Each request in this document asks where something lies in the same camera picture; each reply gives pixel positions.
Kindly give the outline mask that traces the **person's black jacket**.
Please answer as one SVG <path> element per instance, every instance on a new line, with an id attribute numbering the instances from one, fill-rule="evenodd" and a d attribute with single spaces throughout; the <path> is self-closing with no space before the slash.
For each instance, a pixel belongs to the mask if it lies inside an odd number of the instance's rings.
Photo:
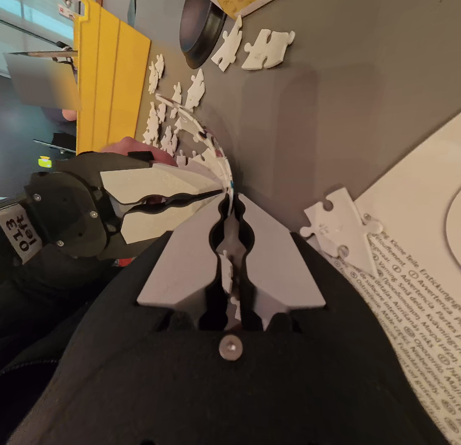
<path id="1" fill-rule="evenodd" d="M 1 444 L 40 398 L 83 316 L 121 271 L 115 260 L 76 258 L 48 244 L 2 282 Z"/>

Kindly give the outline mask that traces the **person's left hand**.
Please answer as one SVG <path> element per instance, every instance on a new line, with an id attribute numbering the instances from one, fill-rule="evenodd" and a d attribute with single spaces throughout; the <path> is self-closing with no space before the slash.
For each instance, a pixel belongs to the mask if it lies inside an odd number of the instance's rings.
<path id="1" fill-rule="evenodd" d="M 160 163 L 177 167 L 176 161 L 170 154 L 160 148 L 139 142 L 132 137 L 124 137 L 119 142 L 110 144 L 101 149 L 101 152 L 116 153 L 126 156 L 128 156 L 130 152 L 151 152 L 153 155 L 153 160 L 150 161 L 151 164 Z"/>

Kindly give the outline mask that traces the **four-piece white puzzle section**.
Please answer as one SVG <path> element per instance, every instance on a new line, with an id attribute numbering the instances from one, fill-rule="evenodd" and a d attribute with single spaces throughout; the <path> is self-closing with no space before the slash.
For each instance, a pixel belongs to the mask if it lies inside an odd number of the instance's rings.
<path id="1" fill-rule="evenodd" d="M 202 142 L 211 151 L 214 153 L 215 157 L 217 158 L 225 158 L 224 151 L 221 145 L 218 143 L 216 138 L 211 134 L 211 132 L 203 126 L 198 119 L 184 106 L 179 104 L 178 102 L 166 98 L 165 96 L 156 93 L 155 98 L 159 100 L 161 103 L 166 104 L 171 108 L 175 108 L 177 110 L 178 119 L 174 125 L 174 134 L 178 134 L 179 131 L 186 131 L 190 135 L 192 135 L 193 140 L 195 142 Z"/>

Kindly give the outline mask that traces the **white puzzle pieces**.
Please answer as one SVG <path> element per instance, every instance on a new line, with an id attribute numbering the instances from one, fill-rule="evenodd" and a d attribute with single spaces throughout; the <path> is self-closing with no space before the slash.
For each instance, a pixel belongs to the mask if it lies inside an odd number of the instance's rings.
<path id="1" fill-rule="evenodd" d="M 295 32 L 276 32 L 262 29 L 255 43 L 246 43 L 244 50 L 248 56 L 242 65 L 246 71 L 256 71 L 262 67 L 275 67 L 284 60 L 286 49 L 295 38 Z M 176 109 L 179 118 L 176 128 L 188 130 L 196 142 L 212 142 L 211 134 L 206 134 L 204 125 L 192 115 L 194 107 L 205 92 L 205 80 L 202 70 L 192 79 L 193 85 L 187 93 L 186 105 L 181 100 L 168 99 L 156 93 L 160 106 Z M 377 269 L 372 257 L 370 235 L 383 231 L 383 225 L 377 221 L 364 219 L 346 188 L 339 188 L 326 196 L 332 204 L 332 210 L 326 210 L 323 202 L 317 202 L 304 210 L 311 223 L 302 227 L 300 234 L 304 238 L 315 235 L 323 253 L 331 257 L 340 257 L 350 266 L 371 276 L 376 276 Z"/>

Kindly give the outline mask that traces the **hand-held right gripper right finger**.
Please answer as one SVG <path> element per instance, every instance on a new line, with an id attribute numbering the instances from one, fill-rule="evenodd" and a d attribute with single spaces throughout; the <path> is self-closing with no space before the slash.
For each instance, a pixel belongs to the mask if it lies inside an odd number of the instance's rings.
<path id="1" fill-rule="evenodd" d="M 234 210 L 245 247 L 239 274 L 243 329 L 262 331 L 275 314 L 325 307 L 289 229 L 243 194 L 235 196 Z"/>

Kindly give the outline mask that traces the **yellow plastic case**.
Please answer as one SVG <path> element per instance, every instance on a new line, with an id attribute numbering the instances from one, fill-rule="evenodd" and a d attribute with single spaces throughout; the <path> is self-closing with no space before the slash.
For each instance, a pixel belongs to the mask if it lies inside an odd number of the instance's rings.
<path id="1" fill-rule="evenodd" d="M 135 137 L 151 41 L 103 9 L 80 0 L 74 20 L 78 52 L 77 154 Z"/>

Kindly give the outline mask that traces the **white instruction sheet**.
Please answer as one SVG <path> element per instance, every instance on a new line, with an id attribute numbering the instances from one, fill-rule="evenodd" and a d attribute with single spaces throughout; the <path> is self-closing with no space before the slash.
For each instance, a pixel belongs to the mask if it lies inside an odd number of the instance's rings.
<path id="1" fill-rule="evenodd" d="M 308 241 L 369 305 L 450 444 L 461 442 L 460 186 L 457 115 L 355 201 L 384 227 L 370 237 L 376 277 Z"/>

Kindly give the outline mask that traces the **black round ball stand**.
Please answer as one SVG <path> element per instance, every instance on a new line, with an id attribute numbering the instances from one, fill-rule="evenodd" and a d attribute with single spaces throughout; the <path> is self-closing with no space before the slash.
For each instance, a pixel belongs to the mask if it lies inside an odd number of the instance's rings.
<path id="1" fill-rule="evenodd" d="M 187 65 L 201 67 L 212 53 L 227 15 L 211 0 L 185 0 L 179 44 Z"/>

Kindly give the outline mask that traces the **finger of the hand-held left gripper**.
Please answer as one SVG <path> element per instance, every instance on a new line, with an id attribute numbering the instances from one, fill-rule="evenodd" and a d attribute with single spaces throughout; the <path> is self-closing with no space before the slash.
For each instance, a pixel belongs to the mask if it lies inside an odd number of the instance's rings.
<path id="1" fill-rule="evenodd" d="M 123 216 L 121 235 L 127 244 L 158 238 L 174 230 L 217 196 L 221 196 L 221 192 L 178 194 L 161 203 L 132 208 Z"/>
<path id="2" fill-rule="evenodd" d="M 100 176 L 106 192 L 122 205 L 135 204 L 154 195 L 169 198 L 178 194 L 200 195 L 223 189 L 220 180 L 159 163 L 149 168 L 101 171 Z"/>

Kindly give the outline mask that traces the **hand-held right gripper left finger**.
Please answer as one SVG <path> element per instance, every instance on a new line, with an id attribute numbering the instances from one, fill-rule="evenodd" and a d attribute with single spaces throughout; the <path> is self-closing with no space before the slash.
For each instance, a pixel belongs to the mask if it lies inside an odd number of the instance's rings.
<path id="1" fill-rule="evenodd" d="M 171 234 L 137 302 L 186 313 L 199 329 L 224 330 L 231 260 L 217 252 L 224 239 L 228 194 L 212 197 Z"/>

